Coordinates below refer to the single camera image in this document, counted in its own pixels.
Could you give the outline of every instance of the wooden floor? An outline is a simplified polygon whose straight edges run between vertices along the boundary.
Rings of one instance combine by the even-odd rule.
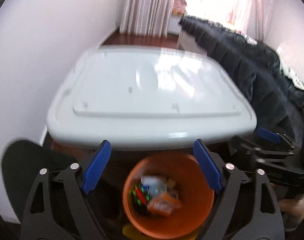
[[[177,40],[178,36],[172,34],[169,34],[167,38],[159,38],[119,34],[118,32],[115,32],[103,43],[103,45],[137,45],[176,49]]]
[[[176,49],[177,40],[178,36],[172,34],[169,34],[167,38],[159,38],[119,34],[119,32],[116,31],[102,45],[136,45]],[[49,147],[57,152],[73,155],[78,161],[91,152],[91,150],[87,149],[60,145],[51,138],[49,133],[46,136],[43,146]]]

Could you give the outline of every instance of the orange package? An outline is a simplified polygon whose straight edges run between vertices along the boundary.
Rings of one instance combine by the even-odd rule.
[[[182,203],[179,200],[170,197],[167,193],[155,196],[147,205],[148,210],[152,214],[158,214],[164,217],[169,217],[175,209],[181,207]]]

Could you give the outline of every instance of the white wall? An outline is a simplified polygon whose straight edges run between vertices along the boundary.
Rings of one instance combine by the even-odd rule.
[[[119,0],[6,0],[0,9],[0,159],[15,138],[39,142],[49,104],[82,52],[115,29]],[[0,214],[17,221],[0,168]]]
[[[282,44],[281,59],[304,82],[304,4],[301,0],[275,0],[266,43]]]

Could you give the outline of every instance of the blue gripper pad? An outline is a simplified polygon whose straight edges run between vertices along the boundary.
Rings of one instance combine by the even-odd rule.
[[[278,134],[273,133],[265,128],[262,128],[262,127],[258,128],[257,134],[259,137],[262,137],[263,139],[270,141],[272,143],[275,143],[275,144],[281,143],[281,137]]]
[[[84,172],[81,189],[85,194],[88,194],[89,191],[95,189],[102,172],[111,157],[111,150],[110,142],[106,141]]]
[[[211,159],[203,145],[196,140],[193,145],[193,154],[205,176],[205,179],[212,190],[220,193],[223,189],[221,173]]]

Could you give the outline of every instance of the yellow object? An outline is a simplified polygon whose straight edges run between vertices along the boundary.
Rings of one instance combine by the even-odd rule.
[[[142,234],[132,224],[127,224],[123,227],[123,235],[127,236],[132,240],[155,240],[155,238]],[[199,229],[194,230],[186,236],[176,238],[175,240],[194,240],[199,233]]]

